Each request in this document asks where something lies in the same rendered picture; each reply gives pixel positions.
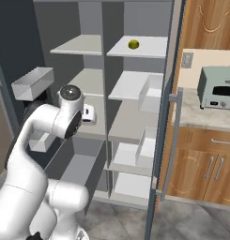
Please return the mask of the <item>grey freezer drawer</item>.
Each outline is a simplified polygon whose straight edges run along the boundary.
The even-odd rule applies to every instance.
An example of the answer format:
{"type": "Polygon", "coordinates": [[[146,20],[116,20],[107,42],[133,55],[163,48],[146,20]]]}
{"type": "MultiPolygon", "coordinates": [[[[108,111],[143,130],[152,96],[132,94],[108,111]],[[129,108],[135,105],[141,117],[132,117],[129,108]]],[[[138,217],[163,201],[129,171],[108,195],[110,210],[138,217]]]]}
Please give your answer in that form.
{"type": "Polygon", "coordinates": [[[89,200],[82,211],[85,216],[95,191],[108,191],[105,162],[105,141],[72,137],[62,143],[45,172],[49,178],[86,186],[89,200]]]}

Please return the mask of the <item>wooden cupboard door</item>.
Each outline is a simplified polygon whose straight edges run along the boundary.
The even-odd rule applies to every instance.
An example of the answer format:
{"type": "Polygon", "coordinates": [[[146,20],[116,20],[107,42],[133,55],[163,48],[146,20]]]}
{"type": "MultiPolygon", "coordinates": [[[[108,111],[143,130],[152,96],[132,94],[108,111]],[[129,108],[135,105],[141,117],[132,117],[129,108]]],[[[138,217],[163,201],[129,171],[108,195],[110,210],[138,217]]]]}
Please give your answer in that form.
{"type": "Polygon", "coordinates": [[[212,173],[217,158],[215,154],[177,148],[166,194],[202,201],[210,178],[204,176],[211,156],[215,157],[212,173]]]}
{"type": "Polygon", "coordinates": [[[230,206],[230,156],[218,155],[207,185],[204,201],[230,206]],[[224,158],[224,162],[218,180],[214,180],[221,158],[224,158]]]}

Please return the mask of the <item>grey fridge shelf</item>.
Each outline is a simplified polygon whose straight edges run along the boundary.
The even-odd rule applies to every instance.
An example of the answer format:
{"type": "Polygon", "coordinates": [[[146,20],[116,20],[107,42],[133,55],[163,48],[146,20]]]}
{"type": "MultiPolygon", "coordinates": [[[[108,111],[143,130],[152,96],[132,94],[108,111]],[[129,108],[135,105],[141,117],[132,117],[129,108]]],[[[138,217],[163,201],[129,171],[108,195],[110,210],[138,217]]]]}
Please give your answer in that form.
{"type": "Polygon", "coordinates": [[[145,127],[154,128],[158,116],[152,112],[140,112],[137,100],[123,100],[112,127],[108,140],[117,143],[138,144],[145,127]]]}
{"type": "Polygon", "coordinates": [[[84,99],[84,103],[91,105],[96,111],[96,123],[83,123],[77,133],[77,137],[87,139],[105,139],[105,117],[104,117],[104,101],[103,97],[89,96],[84,99]]]}

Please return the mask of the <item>white fridge shelf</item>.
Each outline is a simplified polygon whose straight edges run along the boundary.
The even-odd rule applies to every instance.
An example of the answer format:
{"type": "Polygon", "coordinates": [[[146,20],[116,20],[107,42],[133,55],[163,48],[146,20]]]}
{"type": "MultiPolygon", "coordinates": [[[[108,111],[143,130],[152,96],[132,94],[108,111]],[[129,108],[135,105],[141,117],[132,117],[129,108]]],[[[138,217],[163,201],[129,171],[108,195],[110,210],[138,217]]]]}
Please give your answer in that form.
{"type": "Polygon", "coordinates": [[[126,172],[113,172],[111,199],[137,208],[148,206],[150,177],[126,172]]]}
{"type": "Polygon", "coordinates": [[[109,56],[165,58],[167,40],[167,37],[123,36],[107,54],[109,56]],[[129,42],[132,39],[139,42],[137,49],[129,48],[129,42]]]}
{"type": "Polygon", "coordinates": [[[100,35],[79,35],[50,50],[50,53],[102,55],[100,35]]]}
{"type": "Polygon", "coordinates": [[[149,75],[149,72],[123,71],[108,98],[137,100],[149,75]]]}
{"type": "Polygon", "coordinates": [[[105,169],[121,173],[132,173],[143,176],[152,174],[151,168],[139,167],[136,165],[137,144],[113,142],[112,159],[110,163],[105,164],[105,169]]]}
{"type": "Polygon", "coordinates": [[[79,87],[85,97],[103,96],[103,75],[101,69],[84,68],[69,84],[79,87]]]}

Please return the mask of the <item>grey open fridge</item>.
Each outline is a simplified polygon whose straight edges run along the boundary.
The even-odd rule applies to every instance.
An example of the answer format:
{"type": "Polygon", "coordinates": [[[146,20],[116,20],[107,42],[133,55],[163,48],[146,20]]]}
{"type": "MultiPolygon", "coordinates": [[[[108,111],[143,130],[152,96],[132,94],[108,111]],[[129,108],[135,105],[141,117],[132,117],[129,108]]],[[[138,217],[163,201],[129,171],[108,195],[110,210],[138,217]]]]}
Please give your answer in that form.
{"type": "Polygon", "coordinates": [[[148,206],[175,0],[34,0],[57,91],[75,84],[94,121],[47,171],[96,201],[148,206]]]}

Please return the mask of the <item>large white door bin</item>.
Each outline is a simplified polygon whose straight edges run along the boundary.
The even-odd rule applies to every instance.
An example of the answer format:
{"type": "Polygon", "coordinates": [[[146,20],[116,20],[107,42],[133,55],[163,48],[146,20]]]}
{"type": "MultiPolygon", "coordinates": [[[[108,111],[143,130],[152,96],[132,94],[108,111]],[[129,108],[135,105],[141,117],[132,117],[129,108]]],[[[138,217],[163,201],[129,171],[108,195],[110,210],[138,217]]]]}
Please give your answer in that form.
{"type": "Polygon", "coordinates": [[[33,101],[54,82],[51,67],[36,67],[11,84],[17,100],[33,101]]]}

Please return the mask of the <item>wooden drawer front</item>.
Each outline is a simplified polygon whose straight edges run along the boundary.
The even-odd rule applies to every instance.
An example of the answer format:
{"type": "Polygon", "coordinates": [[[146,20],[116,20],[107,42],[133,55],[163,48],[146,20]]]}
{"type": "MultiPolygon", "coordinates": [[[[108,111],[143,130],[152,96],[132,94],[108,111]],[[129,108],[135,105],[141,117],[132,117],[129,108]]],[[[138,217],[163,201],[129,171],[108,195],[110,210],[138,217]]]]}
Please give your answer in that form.
{"type": "Polygon", "coordinates": [[[189,150],[230,154],[230,145],[213,143],[210,139],[230,142],[230,132],[181,127],[178,132],[177,147],[189,150]]]}

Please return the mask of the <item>grey wall socket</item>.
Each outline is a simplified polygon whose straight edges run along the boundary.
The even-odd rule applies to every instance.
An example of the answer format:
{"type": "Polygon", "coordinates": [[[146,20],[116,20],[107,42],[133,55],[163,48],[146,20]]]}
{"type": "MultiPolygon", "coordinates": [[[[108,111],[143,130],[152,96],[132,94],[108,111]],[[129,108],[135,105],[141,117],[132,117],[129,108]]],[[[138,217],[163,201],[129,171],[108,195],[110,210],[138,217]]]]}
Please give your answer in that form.
{"type": "Polygon", "coordinates": [[[191,68],[192,67],[192,59],[193,53],[192,52],[184,52],[181,61],[182,68],[191,68]]]}

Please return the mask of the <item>pale green toaster oven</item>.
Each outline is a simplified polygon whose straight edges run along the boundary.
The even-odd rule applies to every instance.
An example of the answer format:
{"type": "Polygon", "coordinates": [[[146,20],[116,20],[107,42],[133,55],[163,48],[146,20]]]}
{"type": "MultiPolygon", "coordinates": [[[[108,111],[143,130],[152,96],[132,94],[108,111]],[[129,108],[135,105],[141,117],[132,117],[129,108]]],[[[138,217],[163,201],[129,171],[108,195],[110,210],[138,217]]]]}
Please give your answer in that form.
{"type": "Polygon", "coordinates": [[[197,96],[201,109],[230,110],[230,67],[202,67],[197,96]]]}

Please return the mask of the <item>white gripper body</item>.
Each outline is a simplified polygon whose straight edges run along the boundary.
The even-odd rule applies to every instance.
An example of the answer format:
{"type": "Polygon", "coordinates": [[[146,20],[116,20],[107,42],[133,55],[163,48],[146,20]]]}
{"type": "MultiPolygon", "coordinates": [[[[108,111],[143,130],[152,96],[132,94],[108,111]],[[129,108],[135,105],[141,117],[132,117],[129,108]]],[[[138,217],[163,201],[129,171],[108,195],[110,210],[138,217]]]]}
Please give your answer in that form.
{"type": "Polygon", "coordinates": [[[95,116],[82,116],[82,121],[84,124],[92,124],[95,125],[97,120],[95,116]]]}

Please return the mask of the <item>dark grey fridge door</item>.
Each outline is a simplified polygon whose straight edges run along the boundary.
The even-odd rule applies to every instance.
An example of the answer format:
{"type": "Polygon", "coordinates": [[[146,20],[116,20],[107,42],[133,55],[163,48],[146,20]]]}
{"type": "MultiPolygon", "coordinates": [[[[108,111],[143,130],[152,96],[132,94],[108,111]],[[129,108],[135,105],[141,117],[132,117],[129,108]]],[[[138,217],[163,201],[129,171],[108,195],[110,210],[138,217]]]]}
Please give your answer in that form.
{"type": "Polygon", "coordinates": [[[44,66],[33,0],[0,0],[0,84],[14,136],[27,104],[15,99],[11,84],[44,66]]]}

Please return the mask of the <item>small white door bin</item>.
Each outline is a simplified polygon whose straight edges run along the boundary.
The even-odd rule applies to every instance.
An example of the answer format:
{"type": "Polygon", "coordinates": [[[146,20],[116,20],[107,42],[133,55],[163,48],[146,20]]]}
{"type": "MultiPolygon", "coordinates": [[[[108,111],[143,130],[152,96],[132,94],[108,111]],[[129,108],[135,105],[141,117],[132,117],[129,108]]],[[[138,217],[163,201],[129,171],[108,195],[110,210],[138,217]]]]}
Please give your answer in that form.
{"type": "Polygon", "coordinates": [[[55,136],[49,133],[35,131],[29,140],[29,147],[33,152],[46,153],[54,140],[55,136]]]}

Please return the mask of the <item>wooden wall cupboard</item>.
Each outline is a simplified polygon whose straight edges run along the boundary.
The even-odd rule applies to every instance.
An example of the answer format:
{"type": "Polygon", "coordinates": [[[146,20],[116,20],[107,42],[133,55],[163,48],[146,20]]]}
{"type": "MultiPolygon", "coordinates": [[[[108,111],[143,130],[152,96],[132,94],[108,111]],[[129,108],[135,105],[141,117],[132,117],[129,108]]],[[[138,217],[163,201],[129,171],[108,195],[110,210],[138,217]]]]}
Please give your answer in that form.
{"type": "Polygon", "coordinates": [[[230,51],[230,0],[186,0],[181,47],[230,51]]]}

